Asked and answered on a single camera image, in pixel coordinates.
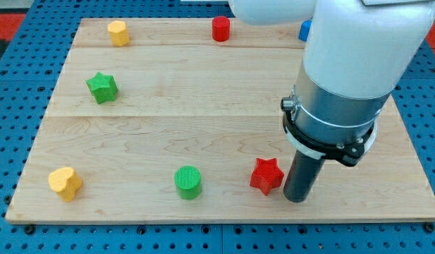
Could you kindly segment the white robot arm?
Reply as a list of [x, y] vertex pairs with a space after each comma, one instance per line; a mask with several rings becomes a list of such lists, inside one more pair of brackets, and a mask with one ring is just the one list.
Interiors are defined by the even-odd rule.
[[310, 21], [296, 84], [281, 101], [295, 167], [352, 167], [376, 139], [381, 110], [435, 19], [435, 1], [245, 1], [249, 25]]

